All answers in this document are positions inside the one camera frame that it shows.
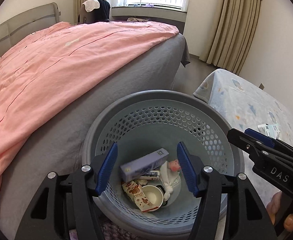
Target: laundry basket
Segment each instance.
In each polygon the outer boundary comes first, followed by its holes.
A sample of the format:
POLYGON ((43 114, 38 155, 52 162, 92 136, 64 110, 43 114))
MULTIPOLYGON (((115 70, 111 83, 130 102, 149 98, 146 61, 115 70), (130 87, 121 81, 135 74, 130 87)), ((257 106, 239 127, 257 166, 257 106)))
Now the laundry basket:
MULTIPOLYGON (((117 100, 94 121, 83 146, 82 164, 105 153, 113 142, 118 158, 107 189, 94 202, 123 229, 148 239, 186 239, 191 232, 200 199, 194 198, 181 175, 181 183, 168 204, 142 213, 123 192, 119 166, 160 148, 175 160, 176 146, 183 141, 190 154, 200 156, 222 174, 244 172, 243 153, 229 144, 231 127, 208 104, 191 96, 166 90, 138 92, 117 100)), ((220 218, 226 213, 222 195, 220 218)))

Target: white cup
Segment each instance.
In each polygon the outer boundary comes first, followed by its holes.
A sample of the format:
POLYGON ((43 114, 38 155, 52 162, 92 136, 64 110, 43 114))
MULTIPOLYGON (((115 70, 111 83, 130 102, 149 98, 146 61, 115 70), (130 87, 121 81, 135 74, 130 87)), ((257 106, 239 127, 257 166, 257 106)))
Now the white cup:
POLYGON ((157 209, 152 209, 148 212, 153 212, 155 210, 158 210, 160 206, 163 204, 163 193, 162 190, 160 190, 158 187, 153 185, 146 185, 142 187, 144 195, 147 197, 149 202, 151 202, 153 205, 157 206, 157 209))

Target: silver screw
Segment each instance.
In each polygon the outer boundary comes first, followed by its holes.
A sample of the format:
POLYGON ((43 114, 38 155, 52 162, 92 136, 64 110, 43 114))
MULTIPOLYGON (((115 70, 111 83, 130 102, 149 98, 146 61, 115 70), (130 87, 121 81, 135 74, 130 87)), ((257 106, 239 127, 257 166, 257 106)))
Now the silver screw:
POLYGON ((53 179, 55 176, 56 176, 56 174, 53 171, 48 174, 49 179, 53 179))
POLYGON ((207 172, 207 173, 210 173, 210 172, 213 171, 212 167, 210 167, 210 166, 205 166, 203 169, 204 169, 204 171, 207 172))
POLYGON ((84 165, 82 168, 81 168, 82 171, 84 172, 88 172, 89 170, 91 170, 91 167, 89 165, 84 165))
POLYGON ((244 173, 240 173, 239 174, 239 178, 242 179, 242 180, 245 180, 246 179, 246 175, 244 173))

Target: bed headboard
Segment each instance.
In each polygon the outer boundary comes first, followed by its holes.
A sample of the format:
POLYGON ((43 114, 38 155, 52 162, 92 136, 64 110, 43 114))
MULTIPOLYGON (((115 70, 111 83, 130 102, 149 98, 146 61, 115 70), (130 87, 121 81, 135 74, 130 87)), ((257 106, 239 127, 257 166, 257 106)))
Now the bed headboard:
POLYGON ((29 34, 48 28, 59 21, 56 3, 30 9, 5 21, 0 25, 0 57, 29 34))

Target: pink bedspread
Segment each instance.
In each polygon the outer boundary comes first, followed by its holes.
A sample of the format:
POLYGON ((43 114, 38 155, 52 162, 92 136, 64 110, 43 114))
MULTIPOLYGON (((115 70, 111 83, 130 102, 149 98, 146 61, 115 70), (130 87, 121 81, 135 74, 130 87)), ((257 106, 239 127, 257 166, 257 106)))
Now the pink bedspread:
POLYGON ((176 27, 156 22, 62 22, 30 34, 7 51, 0 58, 0 186, 3 171, 32 132, 177 33, 176 27))

